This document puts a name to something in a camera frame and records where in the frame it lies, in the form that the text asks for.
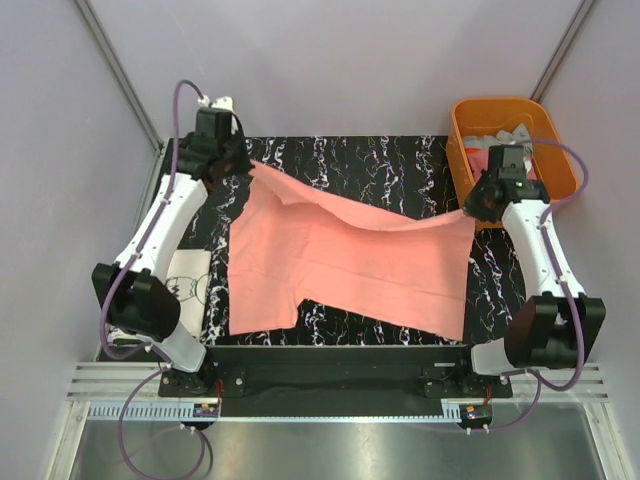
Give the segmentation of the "salmon pink t-shirt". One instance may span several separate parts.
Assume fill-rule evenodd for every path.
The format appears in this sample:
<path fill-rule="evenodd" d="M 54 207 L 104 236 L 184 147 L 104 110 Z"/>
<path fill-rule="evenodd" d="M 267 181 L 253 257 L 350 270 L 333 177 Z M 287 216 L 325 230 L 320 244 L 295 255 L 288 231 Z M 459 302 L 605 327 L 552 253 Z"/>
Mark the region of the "salmon pink t-shirt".
<path fill-rule="evenodd" d="M 415 220 L 255 163 L 230 227 L 229 332 L 289 329 L 304 300 L 460 341 L 475 221 Z"/>

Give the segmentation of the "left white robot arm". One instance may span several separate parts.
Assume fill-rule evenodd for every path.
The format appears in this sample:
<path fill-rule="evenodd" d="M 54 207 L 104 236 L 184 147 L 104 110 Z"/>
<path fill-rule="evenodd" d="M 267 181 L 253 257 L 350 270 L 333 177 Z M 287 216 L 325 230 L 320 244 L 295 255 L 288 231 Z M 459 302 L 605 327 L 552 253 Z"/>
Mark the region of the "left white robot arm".
<path fill-rule="evenodd" d="M 201 106 L 195 129 L 173 144 L 172 163 L 133 239 L 110 264 L 95 266 L 91 279 L 101 307 L 99 336 L 115 360 L 127 353 L 108 344 L 110 328 L 155 349 L 196 396 L 215 386 L 206 349 L 180 320 L 179 300 L 166 287 L 169 266 L 183 234 L 216 184 L 251 168 L 242 124 L 233 101 L 221 97 Z"/>

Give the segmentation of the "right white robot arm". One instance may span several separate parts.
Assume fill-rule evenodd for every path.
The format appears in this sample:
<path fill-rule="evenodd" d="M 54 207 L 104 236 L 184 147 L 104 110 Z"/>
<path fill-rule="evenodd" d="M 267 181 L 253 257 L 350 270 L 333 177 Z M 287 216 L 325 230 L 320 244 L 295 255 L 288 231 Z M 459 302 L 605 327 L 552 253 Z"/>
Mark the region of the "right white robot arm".
<path fill-rule="evenodd" d="M 509 377 L 537 368 L 571 369 L 580 377 L 606 316 L 601 299 L 590 297 L 570 267 L 553 222 L 561 207 L 525 167 L 523 146 L 488 150 L 488 167 L 465 199 L 463 211 L 483 222 L 499 222 L 518 256 L 527 302 L 504 336 L 469 350 L 469 362 L 454 371 L 466 396 L 486 389 L 490 376 Z"/>

